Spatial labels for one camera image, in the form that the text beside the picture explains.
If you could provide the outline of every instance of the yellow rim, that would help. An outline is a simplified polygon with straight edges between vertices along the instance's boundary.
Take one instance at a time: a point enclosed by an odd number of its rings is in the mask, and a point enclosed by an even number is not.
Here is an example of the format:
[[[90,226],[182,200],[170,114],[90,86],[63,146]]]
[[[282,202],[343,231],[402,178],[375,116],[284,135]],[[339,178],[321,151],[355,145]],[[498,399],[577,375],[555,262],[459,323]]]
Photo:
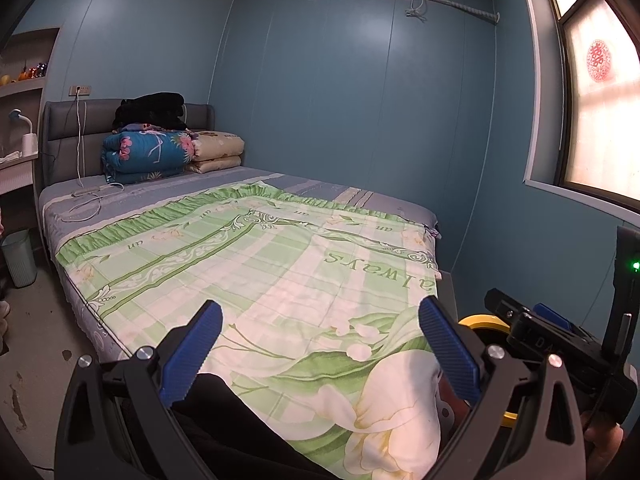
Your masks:
[[[509,333],[509,325],[499,317],[491,316],[490,314],[475,314],[474,316],[467,316],[464,319],[461,319],[458,324],[468,326],[471,330],[476,330],[478,328],[490,328],[506,334]],[[504,415],[502,416],[502,425],[505,428],[513,428],[517,418],[517,413],[504,412]]]

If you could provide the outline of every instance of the bed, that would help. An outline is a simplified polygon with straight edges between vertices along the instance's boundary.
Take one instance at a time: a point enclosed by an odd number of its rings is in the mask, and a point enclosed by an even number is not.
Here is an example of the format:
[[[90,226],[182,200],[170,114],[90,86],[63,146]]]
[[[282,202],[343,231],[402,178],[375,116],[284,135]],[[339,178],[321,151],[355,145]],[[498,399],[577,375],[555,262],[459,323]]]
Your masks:
[[[85,188],[105,184],[100,146],[119,103],[80,105]],[[451,422],[413,310],[439,288],[433,213],[242,166],[106,189],[82,205],[87,195],[72,195],[81,189],[75,106],[45,105],[38,207],[100,360],[157,344],[217,300],[226,332],[201,371],[340,478],[421,478]],[[193,130],[214,129],[209,105],[187,104],[186,115]]]

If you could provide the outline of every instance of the headboard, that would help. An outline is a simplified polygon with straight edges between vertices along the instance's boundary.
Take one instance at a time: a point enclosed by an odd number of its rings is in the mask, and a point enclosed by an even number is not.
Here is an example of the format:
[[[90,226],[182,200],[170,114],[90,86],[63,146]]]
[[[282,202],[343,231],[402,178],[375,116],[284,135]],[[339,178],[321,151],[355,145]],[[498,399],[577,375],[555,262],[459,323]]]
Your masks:
[[[87,99],[79,101],[80,122],[84,124],[84,165],[86,176],[102,174],[100,150],[102,140],[111,134],[111,124],[121,99]],[[86,122],[84,106],[86,105]],[[191,130],[213,130],[214,112],[210,105],[186,104],[182,120]],[[44,105],[36,165],[38,190],[57,182],[77,177],[76,147],[78,145],[78,117],[76,102],[47,102]]]

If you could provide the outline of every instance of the white window trim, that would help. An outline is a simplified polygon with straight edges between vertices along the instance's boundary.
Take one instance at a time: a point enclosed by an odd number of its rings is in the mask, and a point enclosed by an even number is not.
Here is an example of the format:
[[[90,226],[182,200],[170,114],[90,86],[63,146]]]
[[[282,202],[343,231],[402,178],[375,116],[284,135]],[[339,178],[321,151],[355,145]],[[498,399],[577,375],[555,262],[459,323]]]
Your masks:
[[[533,39],[533,57],[534,57],[534,103],[533,103],[533,120],[531,124],[531,140],[529,142],[529,155],[527,157],[527,165],[524,171],[523,182],[526,186],[541,189],[549,193],[562,196],[569,200],[574,200],[589,207],[593,207],[603,213],[609,214],[615,218],[619,218],[629,224],[640,227],[640,214],[631,211],[625,207],[601,200],[594,196],[586,195],[564,187],[553,186],[545,182],[538,182],[531,179],[531,171],[536,154],[536,144],[538,142],[538,130],[540,127],[540,44],[538,40],[538,28],[536,25],[536,17],[532,0],[527,0],[529,9],[529,19],[531,23],[531,35]]]

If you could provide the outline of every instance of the window frame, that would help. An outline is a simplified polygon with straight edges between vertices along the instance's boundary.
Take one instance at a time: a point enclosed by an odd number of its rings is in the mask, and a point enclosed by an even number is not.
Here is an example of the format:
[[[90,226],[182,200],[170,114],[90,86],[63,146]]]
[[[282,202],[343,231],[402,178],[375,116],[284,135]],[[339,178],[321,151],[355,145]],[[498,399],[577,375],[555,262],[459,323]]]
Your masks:
[[[549,1],[551,2],[551,6],[553,7],[553,10],[556,14],[556,27],[558,29],[558,37],[560,39],[560,51],[562,57],[562,84],[564,86],[564,88],[562,89],[562,93],[564,94],[564,102],[562,103],[562,131],[560,134],[560,147],[558,162],[556,163],[556,174],[554,175],[554,185],[588,196],[593,196],[594,198],[604,200],[606,202],[615,204],[617,206],[629,209],[635,213],[640,214],[640,200],[636,200],[626,195],[620,195],[606,189],[601,189],[599,187],[578,184],[577,182],[572,182],[570,180],[567,180],[566,178],[567,167],[569,164],[569,152],[571,147],[572,121],[574,118],[575,110],[573,98],[574,88],[572,85],[572,62],[569,59],[570,53],[567,47],[568,43],[566,40],[565,27],[566,24],[571,20],[571,18],[574,17],[575,14],[580,11],[590,0],[575,0],[571,7],[569,7],[569,9],[567,9],[567,11],[562,16],[560,15],[557,1]],[[607,3],[607,5],[609,5],[609,7],[611,7],[615,15],[622,22],[623,27],[625,27],[625,30],[629,34],[625,22],[620,19],[620,14],[617,10],[617,7],[613,5],[609,0],[604,1]],[[638,57],[640,59],[640,49],[638,48],[638,44],[634,41],[634,37],[631,34],[629,34],[629,37],[633,41],[634,46],[636,47],[636,53],[638,54]]]

